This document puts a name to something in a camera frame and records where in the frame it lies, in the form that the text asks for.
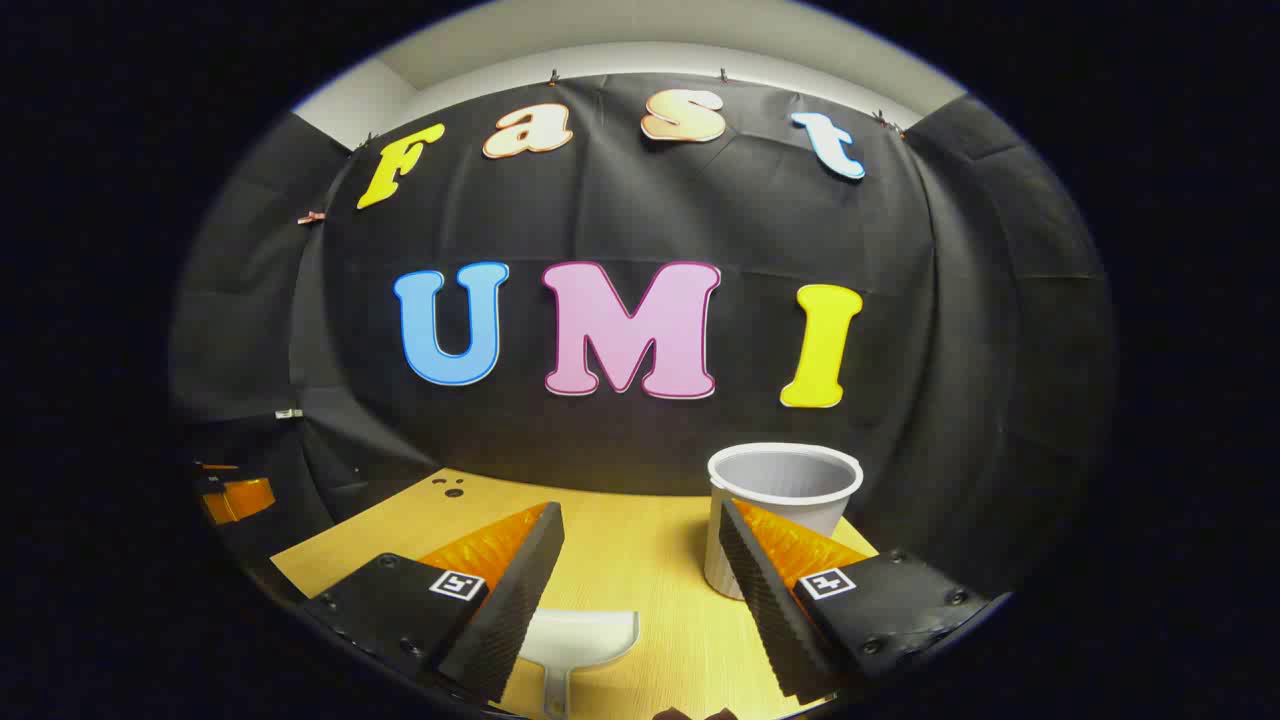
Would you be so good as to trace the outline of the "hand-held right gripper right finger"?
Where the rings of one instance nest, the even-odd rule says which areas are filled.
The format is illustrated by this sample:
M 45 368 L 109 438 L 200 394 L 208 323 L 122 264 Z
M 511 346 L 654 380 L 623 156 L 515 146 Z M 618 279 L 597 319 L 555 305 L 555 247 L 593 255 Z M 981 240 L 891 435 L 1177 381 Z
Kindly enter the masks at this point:
M 719 544 L 785 696 L 863 697 L 947 653 L 991 601 L 914 553 L 868 556 L 737 498 Z

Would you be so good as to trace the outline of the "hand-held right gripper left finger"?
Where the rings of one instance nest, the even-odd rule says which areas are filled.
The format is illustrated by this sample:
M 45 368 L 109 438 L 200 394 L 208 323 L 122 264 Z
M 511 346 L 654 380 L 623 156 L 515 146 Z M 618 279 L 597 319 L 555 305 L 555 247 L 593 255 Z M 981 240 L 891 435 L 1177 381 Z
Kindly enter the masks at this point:
M 561 505 L 538 503 L 420 559 L 378 553 L 301 609 L 403 683 L 498 702 L 563 543 Z

